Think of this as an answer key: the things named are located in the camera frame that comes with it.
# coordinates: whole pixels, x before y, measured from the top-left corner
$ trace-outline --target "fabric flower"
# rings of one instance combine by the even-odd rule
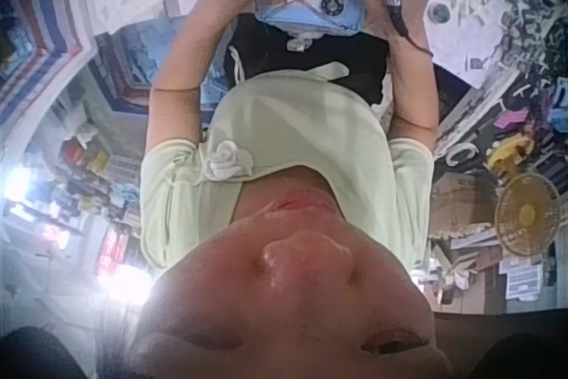
[[[204,175],[214,182],[250,177],[252,166],[252,155],[247,150],[239,149],[233,141],[224,141],[217,146],[216,151],[209,154]]]

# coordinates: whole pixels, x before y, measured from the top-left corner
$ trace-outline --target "nose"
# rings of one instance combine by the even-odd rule
[[[321,233],[299,232],[268,244],[262,253],[270,286],[287,300],[314,291],[347,287],[354,268],[353,254]]]

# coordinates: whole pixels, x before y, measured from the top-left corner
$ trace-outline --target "mouth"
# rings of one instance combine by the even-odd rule
[[[341,216],[341,211],[331,195],[320,190],[295,190],[272,202],[271,212],[316,209],[329,215]]]

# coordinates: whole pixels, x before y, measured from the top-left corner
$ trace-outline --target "yellow fan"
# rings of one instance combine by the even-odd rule
[[[511,142],[504,150],[495,150],[488,162],[493,172],[509,181],[495,209],[495,230],[510,253],[532,257],[547,250],[555,238],[560,224],[560,195],[542,175],[518,173],[519,155],[525,157],[529,145],[523,138],[516,141],[518,145]]]

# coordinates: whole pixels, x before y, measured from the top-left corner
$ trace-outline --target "sleeve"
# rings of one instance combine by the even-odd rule
[[[154,268],[168,268],[199,243],[194,212],[199,201],[200,156],[195,144],[174,139],[142,162],[140,246]]]
[[[404,240],[403,264],[413,269],[422,262],[430,221],[430,192],[434,157],[421,142],[393,139],[390,155],[396,180],[399,237]]]

